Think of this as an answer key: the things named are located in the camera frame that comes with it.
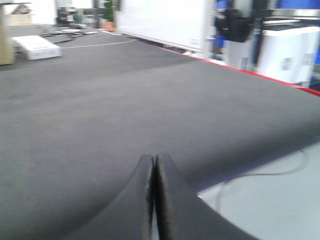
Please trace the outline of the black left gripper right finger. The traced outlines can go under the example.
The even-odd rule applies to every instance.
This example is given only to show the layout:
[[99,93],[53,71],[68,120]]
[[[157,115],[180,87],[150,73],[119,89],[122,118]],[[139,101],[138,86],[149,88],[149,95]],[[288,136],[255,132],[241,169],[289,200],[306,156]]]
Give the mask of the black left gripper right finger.
[[161,240],[255,239],[198,197],[167,153],[155,158],[154,196]]

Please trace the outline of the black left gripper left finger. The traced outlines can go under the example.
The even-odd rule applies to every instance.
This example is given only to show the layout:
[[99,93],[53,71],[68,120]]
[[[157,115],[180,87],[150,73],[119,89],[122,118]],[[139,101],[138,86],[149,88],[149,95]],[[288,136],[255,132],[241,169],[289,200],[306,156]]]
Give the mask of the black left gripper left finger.
[[142,155],[120,193],[65,240],[150,240],[154,206],[154,158]]

